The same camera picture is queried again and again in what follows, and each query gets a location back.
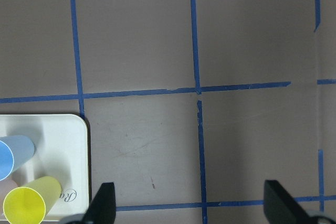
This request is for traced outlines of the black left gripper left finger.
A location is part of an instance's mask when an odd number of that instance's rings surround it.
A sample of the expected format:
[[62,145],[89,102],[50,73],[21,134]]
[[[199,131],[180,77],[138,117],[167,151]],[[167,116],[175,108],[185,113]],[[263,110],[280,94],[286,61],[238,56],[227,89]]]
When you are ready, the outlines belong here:
[[116,195],[113,182],[102,183],[82,218],[82,223],[113,224],[116,218]]

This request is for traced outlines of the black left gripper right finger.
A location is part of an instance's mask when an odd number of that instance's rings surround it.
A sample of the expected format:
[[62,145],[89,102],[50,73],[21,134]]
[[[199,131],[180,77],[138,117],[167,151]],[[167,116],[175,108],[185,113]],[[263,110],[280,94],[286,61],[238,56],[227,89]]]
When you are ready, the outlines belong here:
[[264,214],[271,224],[313,223],[310,216],[277,180],[264,182]]

